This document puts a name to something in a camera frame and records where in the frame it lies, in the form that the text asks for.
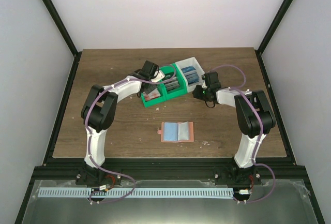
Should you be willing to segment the pink leather card holder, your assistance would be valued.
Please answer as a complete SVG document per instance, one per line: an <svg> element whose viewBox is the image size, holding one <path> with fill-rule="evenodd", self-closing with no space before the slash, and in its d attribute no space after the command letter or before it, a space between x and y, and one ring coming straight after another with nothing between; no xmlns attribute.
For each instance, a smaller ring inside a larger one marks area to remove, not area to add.
<svg viewBox="0 0 331 224"><path fill-rule="evenodd" d="M192 143L194 142L193 122L162 122L157 133L163 143Z"/></svg>

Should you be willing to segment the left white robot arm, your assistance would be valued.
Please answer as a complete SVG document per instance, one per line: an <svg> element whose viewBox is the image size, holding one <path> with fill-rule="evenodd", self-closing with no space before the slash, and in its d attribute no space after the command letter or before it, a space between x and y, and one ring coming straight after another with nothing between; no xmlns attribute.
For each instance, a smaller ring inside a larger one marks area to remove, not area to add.
<svg viewBox="0 0 331 224"><path fill-rule="evenodd" d="M101 184L106 172L101 168L105 162L104 146L107 130L114 121L118 102L133 94L140 94L164 78L160 67L146 61L141 69L123 80L107 86L94 85L88 93L81 111L87 134L84 177L95 185Z"/></svg>

